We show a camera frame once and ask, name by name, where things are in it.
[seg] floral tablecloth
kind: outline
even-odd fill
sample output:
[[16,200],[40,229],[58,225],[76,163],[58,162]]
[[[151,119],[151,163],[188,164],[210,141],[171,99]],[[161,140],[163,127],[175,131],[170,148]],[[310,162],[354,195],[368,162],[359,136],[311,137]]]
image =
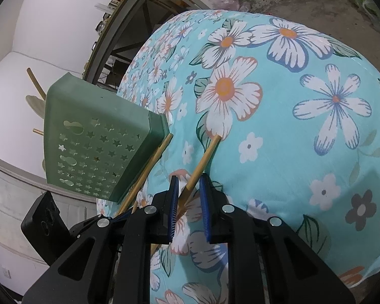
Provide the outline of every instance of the floral tablecloth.
[[[380,73],[360,53],[273,16],[189,11],[149,38],[118,95],[174,134],[140,207],[172,175],[182,188],[219,134],[209,174],[234,205],[282,217],[349,287],[380,270]],[[227,303],[226,246],[206,243],[197,191],[185,210],[152,257],[151,302]]]

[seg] gray floor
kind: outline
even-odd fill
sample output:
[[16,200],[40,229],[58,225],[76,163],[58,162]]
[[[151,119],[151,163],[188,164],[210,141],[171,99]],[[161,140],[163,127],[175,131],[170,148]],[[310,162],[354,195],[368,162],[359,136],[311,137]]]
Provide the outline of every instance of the gray floor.
[[380,33],[348,0],[241,0],[251,12],[272,14],[333,36],[364,55],[380,71]]

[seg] green plastic basket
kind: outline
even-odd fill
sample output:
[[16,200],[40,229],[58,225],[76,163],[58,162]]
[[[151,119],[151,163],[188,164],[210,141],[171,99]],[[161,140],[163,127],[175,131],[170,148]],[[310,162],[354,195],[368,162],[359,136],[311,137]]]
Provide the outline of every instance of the green plastic basket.
[[47,93],[47,182],[120,202],[168,133],[165,115],[67,73]]

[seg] wall socket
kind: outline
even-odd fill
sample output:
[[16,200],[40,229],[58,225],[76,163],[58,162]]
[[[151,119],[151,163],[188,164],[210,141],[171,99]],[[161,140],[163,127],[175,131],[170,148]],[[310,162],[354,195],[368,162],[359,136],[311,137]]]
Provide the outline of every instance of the wall socket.
[[7,268],[4,267],[4,266],[2,266],[2,269],[3,269],[3,275],[4,275],[6,278],[11,279],[10,270],[7,269]]

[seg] wooden stick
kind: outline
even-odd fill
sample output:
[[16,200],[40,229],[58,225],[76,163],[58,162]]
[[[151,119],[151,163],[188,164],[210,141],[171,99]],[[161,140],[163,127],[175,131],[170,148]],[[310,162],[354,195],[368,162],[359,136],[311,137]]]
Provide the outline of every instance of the wooden stick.
[[39,94],[41,95],[43,100],[47,100],[47,94],[44,92],[42,87],[39,85],[37,78],[35,77],[34,73],[31,71],[31,68],[27,68],[27,73],[29,75],[29,78],[31,79],[32,83],[34,84],[35,88],[38,90]]
[[131,201],[137,196],[139,190],[145,183],[145,180],[148,178],[152,168],[154,165],[158,162],[160,157],[162,156],[165,149],[170,144],[170,141],[173,138],[173,134],[169,134],[166,136],[166,138],[163,140],[162,144],[158,147],[158,149],[155,151],[147,165],[145,166],[142,173],[139,175],[137,181],[135,182],[134,186],[131,188],[130,192],[125,196],[125,198],[122,200],[122,204],[120,209],[118,210],[117,215],[120,215],[120,213],[127,210],[128,206],[130,205]]
[[[207,150],[203,154],[203,157],[201,158],[199,164],[194,169],[190,179],[188,180],[186,186],[181,191],[181,195],[179,197],[179,201],[177,204],[177,219],[179,219],[184,214],[184,205],[187,202],[187,200],[190,198],[191,193],[193,192],[197,182],[199,181],[201,174],[203,173],[205,167],[207,166],[208,162],[211,159],[211,156],[213,155],[218,143],[221,140],[221,136],[215,135],[212,139],[210,145],[208,146]],[[151,245],[151,257],[157,250],[159,245],[152,244]]]
[[138,208],[138,201],[135,200],[135,202],[134,202],[134,207],[132,207],[132,212],[131,212],[131,214],[133,214],[134,212],[136,212],[137,208]]
[[35,129],[35,128],[32,130],[32,132],[34,132],[34,133],[36,133],[36,134],[38,134],[38,135],[41,135],[41,136],[44,135],[44,132],[43,132],[43,131],[38,130],[38,129]]

